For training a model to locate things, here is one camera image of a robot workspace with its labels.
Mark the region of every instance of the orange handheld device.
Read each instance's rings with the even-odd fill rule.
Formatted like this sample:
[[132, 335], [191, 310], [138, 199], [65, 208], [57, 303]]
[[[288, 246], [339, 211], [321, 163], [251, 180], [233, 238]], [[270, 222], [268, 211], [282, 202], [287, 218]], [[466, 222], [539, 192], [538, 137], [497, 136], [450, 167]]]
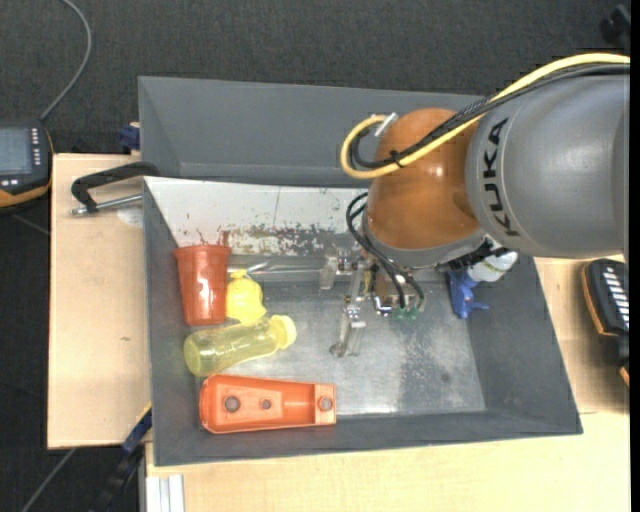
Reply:
[[43, 124], [0, 120], [0, 212], [44, 195], [50, 177], [51, 149]]
[[601, 258], [581, 272], [582, 289], [591, 319], [600, 335], [603, 360], [620, 368], [629, 386], [629, 269], [621, 262]]
[[200, 421], [214, 434], [333, 425], [336, 388], [236, 375], [212, 375], [200, 391]]

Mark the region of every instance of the orange block with holes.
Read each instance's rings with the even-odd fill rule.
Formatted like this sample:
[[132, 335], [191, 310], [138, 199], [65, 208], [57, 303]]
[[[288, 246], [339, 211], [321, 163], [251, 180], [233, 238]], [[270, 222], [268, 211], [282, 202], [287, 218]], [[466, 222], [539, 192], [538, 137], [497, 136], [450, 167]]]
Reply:
[[200, 421], [214, 434], [333, 425], [336, 388], [332, 384], [212, 375], [200, 391]]

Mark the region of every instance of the metal clamp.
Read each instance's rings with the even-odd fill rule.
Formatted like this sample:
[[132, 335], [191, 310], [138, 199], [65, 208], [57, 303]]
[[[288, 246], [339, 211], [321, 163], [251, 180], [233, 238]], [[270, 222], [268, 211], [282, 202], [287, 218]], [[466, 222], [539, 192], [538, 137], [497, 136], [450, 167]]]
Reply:
[[89, 189], [91, 188], [109, 185], [110, 183], [127, 180], [135, 176], [160, 176], [160, 171], [155, 165], [148, 162], [134, 162], [78, 178], [73, 182], [73, 185], [71, 185], [71, 193], [84, 207], [74, 208], [71, 210], [71, 214], [83, 215], [85, 213], [97, 213], [106, 208], [113, 208], [139, 201], [142, 199], [142, 195], [140, 194], [98, 204], [89, 194]]
[[347, 305], [342, 310], [340, 322], [340, 341], [331, 346], [329, 352], [336, 357], [355, 356], [360, 353], [360, 345], [367, 323], [360, 317], [364, 297], [360, 295], [360, 283], [364, 276], [366, 264], [355, 263], [355, 271], [351, 276], [349, 295], [345, 297]]

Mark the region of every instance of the orange plastic object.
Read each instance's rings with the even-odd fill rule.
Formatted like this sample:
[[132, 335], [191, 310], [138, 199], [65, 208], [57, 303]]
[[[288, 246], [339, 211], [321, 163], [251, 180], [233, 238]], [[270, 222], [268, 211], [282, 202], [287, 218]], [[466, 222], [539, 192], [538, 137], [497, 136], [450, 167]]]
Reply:
[[331, 384], [212, 375], [200, 391], [200, 421], [214, 434], [333, 425], [336, 388]]
[[221, 324], [226, 319], [229, 247], [194, 245], [173, 251], [178, 260], [184, 320], [189, 325]]

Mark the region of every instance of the small display screen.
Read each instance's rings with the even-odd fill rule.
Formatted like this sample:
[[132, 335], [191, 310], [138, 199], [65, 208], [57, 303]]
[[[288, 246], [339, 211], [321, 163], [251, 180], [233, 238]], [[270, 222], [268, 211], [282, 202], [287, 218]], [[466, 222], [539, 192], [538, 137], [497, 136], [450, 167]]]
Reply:
[[29, 174], [31, 141], [26, 128], [0, 128], [0, 175]]

